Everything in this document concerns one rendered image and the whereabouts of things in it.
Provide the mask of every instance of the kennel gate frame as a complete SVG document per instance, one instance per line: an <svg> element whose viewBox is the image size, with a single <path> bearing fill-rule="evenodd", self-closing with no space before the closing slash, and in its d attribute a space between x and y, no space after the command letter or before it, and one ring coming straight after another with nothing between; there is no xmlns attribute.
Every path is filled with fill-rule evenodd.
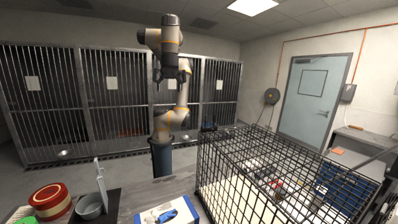
<svg viewBox="0 0 398 224"><path fill-rule="evenodd" d="M245 132L247 135L250 135L249 137L243 137L240 136L238 134L234 134L239 132L239 130L243 130L243 132ZM260 134L260 137L258 136L258 133L255 135L255 132L262 132ZM228 139L235 139L238 138L237 141L228 141ZM263 139L259 144L260 145L252 145L252 144L248 144L248 143L243 143L246 141L250 141L251 139L255 140L255 141L260 141L260 139ZM259 152L254 153L255 148L259 147L259 146L264 146L266 145L266 150L259 150ZM289 155L285 154L283 152L277 152L278 150L282 150L282 151L289 151L289 150L293 150L294 151L294 155L292 153L292 157L290 159L287 159L289 157ZM306 155L301 155L302 151L306 151ZM318 162L318 168L316 168L316 170L313 170L313 163L312 162L307 162L307 157L308 154L311 154L314 159L314 161ZM267 159L267 160L263 160L262 158L259 157L268 157L272 154L275 154L273 159ZM276 180L277 182L279 178L283 177L284 179L282 180L283 182L289 181L288 186L290 185L290 181L288 174L291 174L292 172L294 173L294 171L290 171L289 169L286 169L284 167L285 162L282 162L282 170L286 170L286 173L283 173L280 170L277 170L280 174L277 176L276 174L272 177L272 174L265 174L264 172L264 168L271 166L274 167L274 165L277 166L276 169L279 168L280 166L280 162L284 161L284 160L292 160L293 157L298 157L299 160L301 160L301 163L299 163L298 161L295 161L294 164L294 170L298 169L298 170L302 170L303 171L303 167L305 167L307 169L307 174L304 175L305 178L308 178L308 176L312 177L311 180L309 181L304 181L303 183L300 183L299 181L296 181L297 183L299 183L301 186L299 187L299 189L293 189L293 192L291 193L287 193L286 194L286 201L287 198L289 198L288 200L288 206L292 205L291 204L291 199L293 197L294 193L297 192L301 192L304 188L308 189L308 193L310 193L310 191L315 190L316 194L320 193L320 188L316 188L316 186L321 186L321 185L328 185L328 189L330 191L327 191L327 193L324 193L325 198L322 200L322 204L321 207L325 204L329 204L329 208L327 210L327 212L324 214L324 217L322 217L322 219L320 220L322 223L326 222L329 223L329 221L326 221L325 218L331 218L333 223L340 223L341 221L343 221L344 224L346 223L351 223L351 224L358 224L361 223L365 217L365 215L367 214L367 212L369 211L370 207L372 206L372 204L374 203L374 201L376 200L377 196L379 195L379 193L381 192L381 189L383 188L383 184L370 178L367 176L364 176L361 173L358 173L355 170L350 169L349 167L342 165L332 159L329 159L325 156L322 156L321 154L317 153L317 152L313 152L310 149L295 143L289 139L284 138L283 136L280 136L276 133L273 133L271 131L266 130L265 128L258 126L256 124L252 124L252 125L248 125L248 126L242 126L242 127L238 127L238 128L230 128L230 129L224 129L224 130L218 130L215 132L211 132L211 133L201 133L199 132L199 138L198 138L198 153L197 153L197 171L196 171L196 183L195 183L195 195L198 196L201 205L203 206L207 217L210 220L210 223L212 224L216 224L218 223L217 221L221 220L221 223L225 223L225 220L227 220L228 223L242 223L244 218L245 218L245 213L246 213L246 208L249 207L250 209L250 213L251 216L249 218L246 218L245 221L251 221L252 217L254 216L254 214L256 214L259 218L260 217L260 222L261 223L269 223L269 222L265 222L263 220L263 215L265 214L265 211L268 209L270 210L270 208L268 207L268 203L270 203L274 208L275 211L272 211L272 220L271 223L274 223L274 220L276 220L276 217L278 217L279 222L277 223L284 223L284 224L290 224L290 223L306 223L306 221L308 221L309 223L314 223L314 219L315 218L319 218L320 215L318 214L318 210L321 207L317 206L317 210L316 211L310 211L310 215L304 215L303 219L301 221L298 221L297 218L298 216L301 214L301 209L299 210L295 209L293 207L292 212L294 211L298 211L297 216L294 217L293 215L291 215L291 212L288 211L288 208L285 208L284 206L282 206L282 201L277 201L273 195L270 195L267 192L270 192L271 190L267 189L265 190L263 187L264 186L268 186L267 182L269 180ZM255 158L256 162L257 159L258 160L258 164L254 163L253 159ZM243 167L241 167L242 165L246 164L246 168L247 170L244 171ZM264 178L267 177L268 180L267 181L263 181L262 184L260 184L260 179L261 177L259 177L259 180L256 181L254 179L257 179L256 177L256 171L259 170L263 170L261 171L264 174ZM303 175L302 173L299 174L299 176L297 176L297 180L300 180L301 175ZM239 187L238 184L238 180L240 179L241 186ZM338 186L338 189L336 189L336 182L341 182L342 185ZM348 185L349 183L353 184L353 186L349 185L349 188L351 189L347 189L345 186ZM246 198L244 198L243 196L243 192L244 192L244 188L245 186L249 189L248 193L246 194ZM224 201L224 195L227 195L227 201ZM249 203L249 198L250 195L254 194L254 197L256 198L254 205L250 205ZM257 201L260 200L260 194L263 195L263 197L265 198L265 201L262 201L263 203L263 208L261 209L262 213L261 214L257 214L255 213L256 210L256 204ZM354 199L359 199L362 202L359 203L359 201L354 201L355 206L353 204L350 204L348 202L348 200L352 201L352 198ZM231 205L228 205L228 200L232 200ZM241 211L241 207L240 207L240 203L242 202L244 203L244 209L243 211ZM349 216L346 215L341 215L342 213L340 212L347 212L350 209L351 211L349 211ZM242 217L241 219L238 219L238 215L237 212L240 211L240 217ZM332 213L335 214L335 217L331 217L328 212L333 211ZM233 215L233 219L234 222L230 222L229 218L226 219L226 217L228 216L227 214L229 213L230 218L232 214ZM283 216L285 217L285 221L282 221L279 217ZM345 217L345 219L340 219L339 221L337 220L338 218L341 217Z"/></svg>
<svg viewBox="0 0 398 224"><path fill-rule="evenodd" d="M146 59L146 77L147 77L147 94L148 94L148 117L149 117L149 133L151 134L153 132L153 93L152 93L152 52L151 50L146 50L146 49L137 49L137 48L127 48L127 47L106 47L106 46L93 46L93 45L87 45L87 44L60 44L60 43L42 43L42 42L18 42L18 41L1 41L0 40L0 46L27 46L27 47L54 47L54 48L70 48L73 52L74 58L72 60L74 61L74 66L76 69L76 79L77 79L77 90L80 93L80 100L81 100L81 108L78 108L79 110L82 110L83 115L84 115L84 121L85 121L85 126L87 129L87 134L88 134L88 139L89 139L89 147L88 147L88 152L89 155L86 156L81 156L81 157L76 157L73 159L80 159L80 158L91 158L91 157L96 157L99 155L107 155L107 154L99 154L97 151L97 146L96 146L96 140L94 137L94 129L93 129L93 123L91 120L91 115L90 115L90 108L88 104L88 94L86 91L85 87L85 77L84 77L84 68L83 68L83 62L82 62L82 55L81 55L81 50L86 49L86 50L104 50L104 51L125 51L125 52L131 52L131 53L143 53L145 54L145 59ZM191 58L198 58L201 61L200 64L200 95L199 95L199 103L188 103L188 104L198 104L198 124L197 124L197 129L193 130L187 130L187 131L181 131L181 132L174 132L173 134L176 136L177 143L179 143L178 140L181 141L181 143L184 142L190 142L190 141L184 141L180 137L180 135L192 135L196 137L197 132L200 130L201 124L202 124L202 113L203 113L203 99L204 99L204 80L205 80L205 66L206 66L206 61L207 60L214 60L214 61L221 61L221 62L230 62L234 64L240 65L239 69L239 81L238 81L238 97L235 102L229 102L229 103L236 103L236 109L235 109L235 117L234 117L234 124L236 124L237 119L238 119L238 110L239 110L239 100L241 96L241 88L242 88L242 76L243 76L243 68L244 68L244 62L242 61L234 61L230 59L224 59L224 58L217 58L217 57L209 57L209 56L203 56L203 55L195 55L195 54L185 54L185 53L180 53L179 56L181 57L191 57ZM0 84L0 106L3 111L3 114L5 116L5 120L7 122L7 125L9 127L12 139L14 140L17 152L19 154L19 157L22 161L22 165L24 168L29 168L33 166L37 166L39 164L43 163L51 163L51 162L56 162L58 160L43 160L41 159L40 162L29 162L27 155L22 147L22 142L20 139L20 136L17 131L17 125L14 122L14 119L12 117L12 112L11 111L8 102L6 100L6 94L5 90L3 89L2 85ZM69 110L70 108L67 109L45 109L45 110L39 110L39 111L62 111L62 110ZM143 148L135 148L133 150L124 150L122 152L129 152L129 151L135 151L135 150L141 150Z"/></svg>

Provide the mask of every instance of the orange conduit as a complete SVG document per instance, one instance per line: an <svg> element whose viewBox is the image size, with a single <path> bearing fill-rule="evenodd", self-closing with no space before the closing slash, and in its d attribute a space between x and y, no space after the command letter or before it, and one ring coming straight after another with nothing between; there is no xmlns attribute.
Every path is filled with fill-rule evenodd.
<svg viewBox="0 0 398 224"><path fill-rule="evenodd" d="M390 24L384 24L384 25L375 25L375 26L373 26L373 27L364 27L364 28L358 28L358 29L350 29L350 30L347 30L347 31L340 31L340 32L334 32L334 33L326 33L326 34L321 34L321 35L316 35L316 36L309 36L309 37L306 37L306 38L299 38L299 39L294 39L294 40L285 40L285 41L283 42L283 45L282 45L282 52L281 52L281 54L280 54L279 69L278 69L278 74L277 74L277 78L276 78L276 85L275 85L275 88L276 88L276 86L278 85L279 72L280 72L280 65L281 65L281 63L282 63L283 47L284 47L285 42L291 42L291 41L295 41L295 40L303 40L303 39L308 39L308 38L317 38L317 37L319 37L319 36L327 36L327 35L332 35L332 34L337 34L337 33L345 33L345 32L359 31L359 30L361 30L361 29L365 29L365 35L363 36L362 46L361 46L361 51L362 51L363 42L365 41L365 36L366 36L367 29L378 28L378 27L387 27L387 26L390 26L390 25L397 25L397 24L398 24L398 23L390 23Z"/></svg>

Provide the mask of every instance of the door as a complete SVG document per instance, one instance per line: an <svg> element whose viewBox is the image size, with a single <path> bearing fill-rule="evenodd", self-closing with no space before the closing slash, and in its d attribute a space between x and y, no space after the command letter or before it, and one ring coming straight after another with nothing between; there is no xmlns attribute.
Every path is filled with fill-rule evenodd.
<svg viewBox="0 0 398 224"><path fill-rule="evenodd" d="M326 143L352 53L292 57L277 134L319 152Z"/></svg>

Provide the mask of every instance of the white cable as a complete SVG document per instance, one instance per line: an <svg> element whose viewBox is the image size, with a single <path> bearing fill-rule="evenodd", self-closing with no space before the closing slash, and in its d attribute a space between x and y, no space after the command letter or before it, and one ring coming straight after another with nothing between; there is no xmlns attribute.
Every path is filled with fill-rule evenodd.
<svg viewBox="0 0 398 224"><path fill-rule="evenodd" d="M346 128L349 130L348 126L347 126L347 122L346 122L346 116L347 116L347 110L348 110L348 102L347 102L347 106L346 106L346 113L344 115L344 123L346 125Z"/></svg>

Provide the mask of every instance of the red round container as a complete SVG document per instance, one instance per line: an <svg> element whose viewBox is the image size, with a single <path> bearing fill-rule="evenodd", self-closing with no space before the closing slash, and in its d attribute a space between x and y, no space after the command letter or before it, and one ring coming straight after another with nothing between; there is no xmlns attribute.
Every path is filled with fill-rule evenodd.
<svg viewBox="0 0 398 224"><path fill-rule="evenodd" d="M28 200L43 222L53 221L65 214L72 206L65 184L48 184L33 193Z"/></svg>

